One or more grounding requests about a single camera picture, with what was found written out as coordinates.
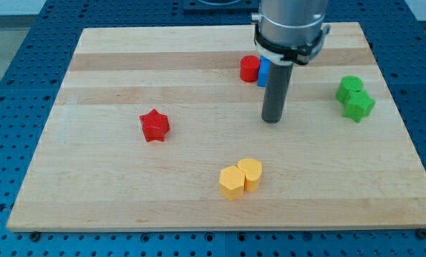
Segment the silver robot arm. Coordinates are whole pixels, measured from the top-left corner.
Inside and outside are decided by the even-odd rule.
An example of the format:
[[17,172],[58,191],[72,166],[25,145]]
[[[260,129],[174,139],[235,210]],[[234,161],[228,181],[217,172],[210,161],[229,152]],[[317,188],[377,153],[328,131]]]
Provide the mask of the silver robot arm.
[[261,0],[251,14],[259,54],[281,66],[314,59],[330,30],[323,26],[327,5],[327,0]]

